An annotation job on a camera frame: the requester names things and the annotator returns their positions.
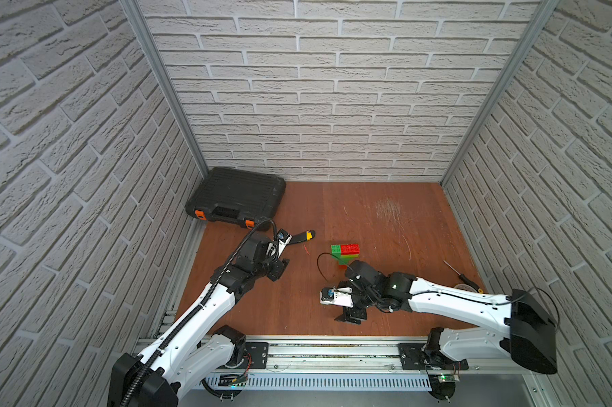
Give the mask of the red long lego brick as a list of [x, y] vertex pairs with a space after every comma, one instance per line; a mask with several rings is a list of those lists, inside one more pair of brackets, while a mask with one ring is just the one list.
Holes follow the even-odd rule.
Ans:
[[341, 244], [340, 254], [342, 256], [356, 256], [360, 254], [360, 246], [358, 244]]

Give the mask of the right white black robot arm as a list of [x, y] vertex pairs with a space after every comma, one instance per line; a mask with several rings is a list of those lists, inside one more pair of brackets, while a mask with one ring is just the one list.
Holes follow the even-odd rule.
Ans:
[[360, 324], [367, 310], [441, 315], [465, 322], [467, 329], [436, 327], [422, 348], [423, 361], [439, 369], [458, 369], [468, 359], [506, 359], [538, 374], [558, 371], [558, 320], [530, 291], [509, 295], [450, 288], [411, 274], [388, 276], [363, 261], [345, 270], [345, 281], [323, 288], [320, 302], [342, 308], [341, 322]]

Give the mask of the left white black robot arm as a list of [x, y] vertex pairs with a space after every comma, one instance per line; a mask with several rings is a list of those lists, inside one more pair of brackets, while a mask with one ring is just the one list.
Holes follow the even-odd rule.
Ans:
[[107, 404], [177, 406], [217, 368], [242, 364], [245, 334], [228, 326], [210, 330], [258, 279], [282, 276], [289, 264], [282, 253], [291, 243], [292, 235], [283, 229], [271, 237], [252, 229], [168, 331], [115, 362]]

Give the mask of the dark green long lego brick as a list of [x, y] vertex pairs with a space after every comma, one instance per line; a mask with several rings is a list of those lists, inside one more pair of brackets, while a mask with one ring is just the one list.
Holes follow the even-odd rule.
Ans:
[[342, 256], [340, 254], [340, 245], [341, 244], [336, 244], [336, 245], [332, 245], [331, 246], [331, 255], [337, 260], [338, 264], [340, 264], [340, 266], [344, 266], [349, 264], [350, 262], [353, 262], [355, 259], [357, 259], [359, 256]]

